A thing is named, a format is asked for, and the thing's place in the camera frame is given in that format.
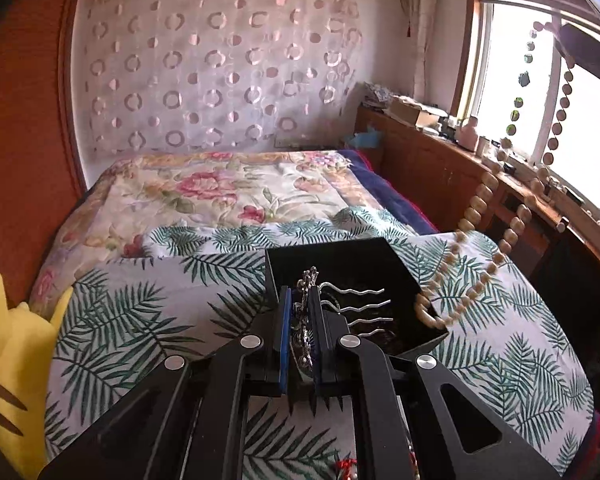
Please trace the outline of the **silver hair comb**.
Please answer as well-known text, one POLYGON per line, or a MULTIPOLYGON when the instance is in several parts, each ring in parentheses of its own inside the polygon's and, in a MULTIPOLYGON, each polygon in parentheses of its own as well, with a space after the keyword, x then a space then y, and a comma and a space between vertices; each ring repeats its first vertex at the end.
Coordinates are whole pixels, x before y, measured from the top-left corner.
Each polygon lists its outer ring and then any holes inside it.
POLYGON ((339 339, 327 326, 334 322, 346 335, 352 330, 358 338, 386 331, 385 324, 394 318, 381 315, 390 299, 382 299, 385 289, 341 288, 329 281, 318 280, 318 271, 311 266, 302 272, 291 293, 289 320, 289 350, 291 362, 302 385, 319 385, 326 367, 332 342, 339 339))

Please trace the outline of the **black open jewelry box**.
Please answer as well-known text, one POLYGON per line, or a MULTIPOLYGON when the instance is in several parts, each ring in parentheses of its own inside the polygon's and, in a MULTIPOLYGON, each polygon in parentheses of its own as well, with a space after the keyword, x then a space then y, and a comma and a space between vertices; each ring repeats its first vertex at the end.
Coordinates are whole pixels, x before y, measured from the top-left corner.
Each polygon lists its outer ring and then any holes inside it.
POLYGON ((417 317, 415 300, 422 288, 388 240, 375 237, 270 248, 265 252, 268 298, 275 302, 283 286, 295 288, 302 272, 311 266, 317 268, 320 282, 356 290, 385 289, 382 299, 390 299, 391 304, 380 314, 394 321, 385 324, 385 332, 367 338, 388 356, 427 353, 449 336, 446 328, 428 327, 417 317))

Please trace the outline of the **window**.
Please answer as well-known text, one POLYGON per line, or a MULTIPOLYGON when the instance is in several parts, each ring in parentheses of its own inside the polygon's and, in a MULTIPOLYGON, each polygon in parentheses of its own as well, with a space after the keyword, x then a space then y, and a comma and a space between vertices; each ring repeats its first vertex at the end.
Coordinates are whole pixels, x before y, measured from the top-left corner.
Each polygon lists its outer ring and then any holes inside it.
POLYGON ((600 20, 584 0, 468 0, 468 11, 457 110, 547 166, 600 224, 600 76, 568 64, 557 38, 568 27, 600 45, 600 20))

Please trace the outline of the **palm leaf print cloth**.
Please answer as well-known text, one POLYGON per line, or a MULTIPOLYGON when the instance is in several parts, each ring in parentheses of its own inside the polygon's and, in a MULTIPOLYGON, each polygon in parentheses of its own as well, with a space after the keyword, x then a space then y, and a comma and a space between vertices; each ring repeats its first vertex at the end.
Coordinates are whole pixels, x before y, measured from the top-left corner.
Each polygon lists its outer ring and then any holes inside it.
MULTIPOLYGON (((265 312, 270 248, 382 237, 419 285, 443 284, 431 307, 447 316, 496 254, 470 233, 448 263, 451 234, 418 235, 384 210, 351 207, 329 219, 242 228, 162 226, 140 255, 99 263, 71 286, 50 367, 45 451, 55 457, 155 366, 201 359, 245 335, 265 312)), ((594 418, 576 352, 540 295, 505 260, 434 356, 560 474, 594 418)))

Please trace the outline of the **pink bottle on sill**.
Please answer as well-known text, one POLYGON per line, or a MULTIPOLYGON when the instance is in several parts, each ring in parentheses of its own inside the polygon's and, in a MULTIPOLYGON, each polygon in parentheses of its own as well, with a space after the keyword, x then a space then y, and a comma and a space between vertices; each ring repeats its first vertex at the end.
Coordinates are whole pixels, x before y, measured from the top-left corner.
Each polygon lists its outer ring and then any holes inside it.
POLYGON ((462 125, 462 128, 460 128, 460 132, 456 135, 456 140, 457 144, 463 150, 475 153, 479 142, 477 127, 478 118, 476 116, 470 116, 464 125, 462 125))

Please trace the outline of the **cardboard box on cabinet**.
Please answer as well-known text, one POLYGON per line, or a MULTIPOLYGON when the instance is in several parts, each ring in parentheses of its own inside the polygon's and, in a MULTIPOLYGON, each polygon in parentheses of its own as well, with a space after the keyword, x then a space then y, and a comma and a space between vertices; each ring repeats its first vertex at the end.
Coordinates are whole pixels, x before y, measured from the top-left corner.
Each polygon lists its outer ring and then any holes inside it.
POLYGON ((390 102, 386 113, 394 118, 414 127, 433 127, 444 115, 443 110, 422 105, 419 102, 407 99, 406 96, 396 96, 390 102))

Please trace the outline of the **wooden side cabinet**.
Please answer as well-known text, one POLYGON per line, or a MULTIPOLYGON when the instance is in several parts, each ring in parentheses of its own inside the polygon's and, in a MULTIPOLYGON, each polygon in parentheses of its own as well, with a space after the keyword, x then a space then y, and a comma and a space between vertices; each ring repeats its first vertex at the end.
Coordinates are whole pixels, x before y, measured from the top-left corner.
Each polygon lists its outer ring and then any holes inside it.
MULTIPOLYGON (((497 242, 521 219, 519 206, 530 190, 505 172, 496 176, 480 159, 441 136, 404 125, 368 107, 358 108, 355 130, 382 132, 372 157, 381 177, 414 203, 441 232, 453 231, 460 219, 497 242)), ((539 202, 532 217, 510 244, 514 265, 552 307, 577 307, 585 300, 600 303, 600 256, 577 236, 565 218, 539 202)))

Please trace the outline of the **yellow plush toy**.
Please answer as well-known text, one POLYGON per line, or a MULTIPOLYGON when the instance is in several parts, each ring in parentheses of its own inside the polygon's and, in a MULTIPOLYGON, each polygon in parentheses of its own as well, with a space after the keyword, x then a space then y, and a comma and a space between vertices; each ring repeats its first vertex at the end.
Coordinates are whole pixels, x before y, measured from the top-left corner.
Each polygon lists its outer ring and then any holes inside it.
POLYGON ((0 479, 35 479, 47 463, 44 439, 50 364, 73 293, 46 320, 22 302, 7 305, 0 274, 0 479))

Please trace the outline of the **blue blanket edge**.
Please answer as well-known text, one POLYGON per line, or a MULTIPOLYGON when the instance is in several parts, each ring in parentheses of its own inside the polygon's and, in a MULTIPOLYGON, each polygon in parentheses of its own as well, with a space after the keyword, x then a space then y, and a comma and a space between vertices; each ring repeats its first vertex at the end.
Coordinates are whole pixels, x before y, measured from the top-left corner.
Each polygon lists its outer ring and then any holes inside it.
POLYGON ((361 182, 362 187, 370 192, 380 206, 387 209, 396 220, 413 228, 418 235, 437 234, 437 228, 420 209, 399 193, 386 179, 376 174, 362 153, 347 148, 338 150, 338 153, 350 160, 350 168, 361 182))

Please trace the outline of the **floral bedspread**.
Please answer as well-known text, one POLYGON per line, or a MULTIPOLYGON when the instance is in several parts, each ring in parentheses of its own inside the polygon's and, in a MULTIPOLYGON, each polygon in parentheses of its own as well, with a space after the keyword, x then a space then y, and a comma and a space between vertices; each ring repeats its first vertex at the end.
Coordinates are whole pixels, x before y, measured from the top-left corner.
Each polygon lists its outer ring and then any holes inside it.
POLYGON ((59 228, 29 297, 49 318, 62 293, 99 263, 140 255, 158 226, 237 228, 327 219, 388 200, 336 151, 143 155, 115 162, 59 228))

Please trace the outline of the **blue paper bag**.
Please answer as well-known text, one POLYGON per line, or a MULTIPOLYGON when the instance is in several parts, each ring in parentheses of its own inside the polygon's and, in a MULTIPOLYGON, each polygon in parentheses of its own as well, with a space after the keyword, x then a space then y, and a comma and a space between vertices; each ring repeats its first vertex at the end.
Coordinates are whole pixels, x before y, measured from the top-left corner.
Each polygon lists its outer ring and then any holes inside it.
POLYGON ((352 133, 343 140, 343 145, 350 150, 373 150, 381 147, 382 132, 374 127, 365 131, 352 133))

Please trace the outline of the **wooden wardrobe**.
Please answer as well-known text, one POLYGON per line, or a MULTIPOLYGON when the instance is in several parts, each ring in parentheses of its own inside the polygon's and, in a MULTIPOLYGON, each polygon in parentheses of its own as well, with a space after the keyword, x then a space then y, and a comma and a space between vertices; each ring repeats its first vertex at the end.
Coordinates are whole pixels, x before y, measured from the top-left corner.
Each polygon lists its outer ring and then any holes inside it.
POLYGON ((0 0, 0 273, 28 299, 58 228, 85 192, 73 137, 76 0, 0 0))

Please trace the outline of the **circle pattern sheer curtain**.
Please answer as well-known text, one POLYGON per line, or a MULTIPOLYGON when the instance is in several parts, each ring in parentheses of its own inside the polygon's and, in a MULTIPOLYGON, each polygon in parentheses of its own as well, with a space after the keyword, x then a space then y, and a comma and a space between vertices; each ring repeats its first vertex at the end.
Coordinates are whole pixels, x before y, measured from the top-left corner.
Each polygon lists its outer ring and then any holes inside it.
POLYGON ((93 155, 335 142, 355 0, 79 0, 74 126, 93 155))

